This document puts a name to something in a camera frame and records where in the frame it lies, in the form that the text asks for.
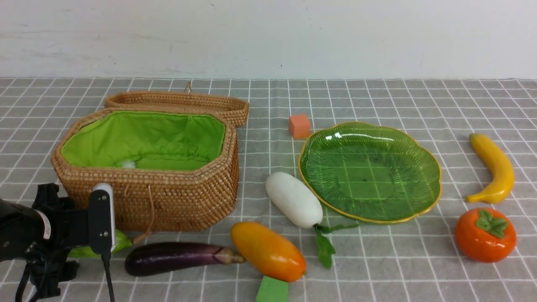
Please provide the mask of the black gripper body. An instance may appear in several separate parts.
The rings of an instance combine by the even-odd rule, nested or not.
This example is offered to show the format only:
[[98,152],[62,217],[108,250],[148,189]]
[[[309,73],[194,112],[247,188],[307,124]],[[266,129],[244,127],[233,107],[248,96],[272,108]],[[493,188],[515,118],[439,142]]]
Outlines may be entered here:
[[35,286],[32,299],[59,296],[59,283],[78,275],[79,263],[68,260],[69,252],[88,243],[86,211],[58,193],[55,183],[39,184],[32,204],[33,237],[25,248],[26,280]]

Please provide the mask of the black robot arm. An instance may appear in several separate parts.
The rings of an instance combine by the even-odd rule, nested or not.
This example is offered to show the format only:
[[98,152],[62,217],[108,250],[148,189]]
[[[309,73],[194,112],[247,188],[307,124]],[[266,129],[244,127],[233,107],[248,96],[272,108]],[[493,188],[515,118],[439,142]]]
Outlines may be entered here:
[[69,252],[89,245],[88,211],[76,208],[73,199],[58,193],[57,184],[40,184],[31,207],[1,201],[1,261],[26,262],[17,302],[23,300],[29,282],[36,288],[32,302],[58,297],[59,283],[73,280],[79,268],[78,262],[67,260]]

